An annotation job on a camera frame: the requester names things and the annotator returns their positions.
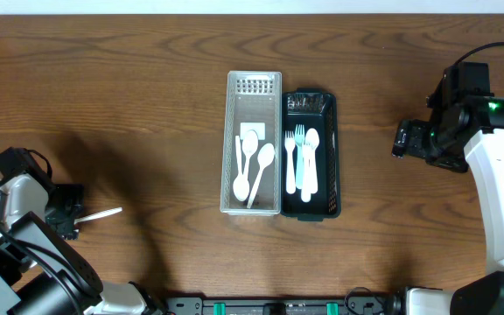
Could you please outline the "white spoon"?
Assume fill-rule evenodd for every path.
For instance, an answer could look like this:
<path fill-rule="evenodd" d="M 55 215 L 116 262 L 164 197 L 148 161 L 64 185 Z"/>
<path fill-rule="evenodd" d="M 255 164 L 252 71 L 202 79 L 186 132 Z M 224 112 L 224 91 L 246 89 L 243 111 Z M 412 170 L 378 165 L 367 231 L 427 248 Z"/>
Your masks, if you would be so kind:
<path fill-rule="evenodd" d="M 249 130 L 242 141 L 242 152 L 245 156 L 245 164 L 243 175 L 247 179 L 249 177 L 249 164 L 252 156 L 256 153 L 258 147 L 258 136 L 254 130 Z"/>
<path fill-rule="evenodd" d="M 253 203 L 254 203 L 254 200 L 257 195 L 257 191 L 258 191 L 258 188 L 259 188 L 259 185 L 261 182 L 263 171 L 265 170 L 265 168 L 267 166 L 269 166 L 273 162 L 274 156 L 275 156 L 275 148 L 272 143 L 266 143 L 259 150 L 258 155 L 257 155 L 257 161 L 259 164 L 259 171 L 256 175 L 255 183 L 253 184 L 250 196 L 248 198 L 247 208 L 251 208 L 253 206 Z"/>
<path fill-rule="evenodd" d="M 319 133 L 314 128 L 310 128 L 306 132 L 305 140 L 306 140 L 307 146 L 310 148 L 310 150 L 309 150 L 308 192 L 310 194 L 315 194 L 318 191 L 318 174 L 317 174 L 317 169 L 316 169 L 316 149 L 319 147 Z"/>
<path fill-rule="evenodd" d="M 102 218 L 108 217 L 110 215 L 119 214 L 122 210 L 123 209 L 121 207 L 116 207 L 116 208 L 100 211 L 98 213 L 92 213 L 90 215 L 75 219 L 73 221 L 73 223 L 79 224 L 79 223 L 86 222 L 86 221 L 94 221 L 94 220 L 102 219 Z"/>

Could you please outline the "white fork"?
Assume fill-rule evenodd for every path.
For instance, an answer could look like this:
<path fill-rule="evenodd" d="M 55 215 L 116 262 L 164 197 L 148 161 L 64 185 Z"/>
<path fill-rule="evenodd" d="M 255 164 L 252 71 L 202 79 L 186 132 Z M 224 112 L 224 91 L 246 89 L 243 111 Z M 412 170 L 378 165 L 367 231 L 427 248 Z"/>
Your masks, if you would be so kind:
<path fill-rule="evenodd" d="M 292 195 L 296 192 L 295 171 L 293 151 L 295 149 L 295 139 L 293 131 L 286 131 L 284 133 L 284 148 L 287 154 L 286 162 L 286 192 Z"/>
<path fill-rule="evenodd" d="M 301 200 L 308 203 L 312 198 L 312 146 L 308 141 L 304 141 L 303 158 L 304 158 L 304 175 L 303 187 L 301 190 Z"/>

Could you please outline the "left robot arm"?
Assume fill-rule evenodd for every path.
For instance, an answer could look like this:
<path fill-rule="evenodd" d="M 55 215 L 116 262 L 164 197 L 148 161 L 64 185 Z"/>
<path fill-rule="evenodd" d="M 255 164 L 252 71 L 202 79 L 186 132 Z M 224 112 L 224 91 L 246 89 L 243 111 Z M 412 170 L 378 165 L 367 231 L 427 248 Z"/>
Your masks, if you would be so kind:
<path fill-rule="evenodd" d="M 0 314 L 166 314 L 137 283 L 103 282 L 72 248 L 84 187 L 53 183 L 41 157 L 0 153 Z"/>

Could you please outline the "black plastic basket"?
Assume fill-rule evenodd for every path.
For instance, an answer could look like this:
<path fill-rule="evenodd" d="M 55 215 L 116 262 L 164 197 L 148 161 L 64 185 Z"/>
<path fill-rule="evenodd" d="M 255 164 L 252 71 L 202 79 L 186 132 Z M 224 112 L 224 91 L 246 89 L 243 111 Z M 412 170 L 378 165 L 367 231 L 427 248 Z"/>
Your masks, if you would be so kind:
<path fill-rule="evenodd" d="M 281 215 L 300 221 L 323 221 L 340 215 L 340 163 L 337 102 L 321 89 L 299 88 L 282 95 L 283 129 L 293 131 L 299 124 L 318 132 L 315 158 L 318 191 L 304 203 L 300 193 L 282 193 Z"/>

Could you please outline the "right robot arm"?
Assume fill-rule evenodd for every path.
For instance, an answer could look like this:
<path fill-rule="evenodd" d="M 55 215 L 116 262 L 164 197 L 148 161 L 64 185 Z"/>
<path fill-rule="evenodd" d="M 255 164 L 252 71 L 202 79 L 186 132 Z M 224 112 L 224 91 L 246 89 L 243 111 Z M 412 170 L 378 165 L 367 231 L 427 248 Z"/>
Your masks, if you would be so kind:
<path fill-rule="evenodd" d="M 413 287 L 390 309 L 398 314 L 504 314 L 504 98 L 490 90 L 486 63 L 444 70 L 428 97 L 430 119 L 399 123 L 392 154 L 471 172 L 486 235 L 486 274 L 455 291 Z"/>

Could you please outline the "white spoon handle up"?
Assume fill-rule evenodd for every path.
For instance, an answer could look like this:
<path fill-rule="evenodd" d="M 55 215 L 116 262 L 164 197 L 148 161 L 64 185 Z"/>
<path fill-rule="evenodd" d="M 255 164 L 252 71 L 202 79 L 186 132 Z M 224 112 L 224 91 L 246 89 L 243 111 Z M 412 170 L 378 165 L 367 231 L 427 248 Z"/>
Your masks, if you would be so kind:
<path fill-rule="evenodd" d="M 243 202 L 249 196 L 249 182 L 242 173 L 242 145 L 239 136 L 235 137 L 235 155 L 237 163 L 237 176 L 233 182 L 233 193 L 240 202 Z"/>

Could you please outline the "clear plastic basket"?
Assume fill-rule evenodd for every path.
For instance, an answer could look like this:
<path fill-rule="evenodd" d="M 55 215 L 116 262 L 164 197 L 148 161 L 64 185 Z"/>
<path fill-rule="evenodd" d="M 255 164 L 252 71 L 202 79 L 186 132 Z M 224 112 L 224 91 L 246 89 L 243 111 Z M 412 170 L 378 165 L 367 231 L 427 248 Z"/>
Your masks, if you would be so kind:
<path fill-rule="evenodd" d="M 229 215 L 274 216 L 282 209 L 282 75 L 279 72 L 231 71 L 227 75 L 220 211 Z M 237 176 L 235 137 L 242 141 L 249 130 L 258 136 L 258 147 L 249 164 L 249 193 L 240 202 L 233 193 Z M 265 144 L 273 144 L 273 162 L 265 168 L 253 206 L 249 196 L 259 171 L 257 155 Z"/>

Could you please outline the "light blue fork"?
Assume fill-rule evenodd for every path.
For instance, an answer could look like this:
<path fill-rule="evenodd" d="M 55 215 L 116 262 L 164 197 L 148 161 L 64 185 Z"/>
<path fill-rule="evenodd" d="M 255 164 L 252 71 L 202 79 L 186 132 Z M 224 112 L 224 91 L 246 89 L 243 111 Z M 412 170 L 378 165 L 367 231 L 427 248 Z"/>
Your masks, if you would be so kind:
<path fill-rule="evenodd" d="M 295 128 L 295 143 L 297 146 L 297 169 L 296 169 L 296 188 L 303 188 L 304 177 L 304 155 L 303 145 L 305 142 L 305 126 L 298 124 Z"/>

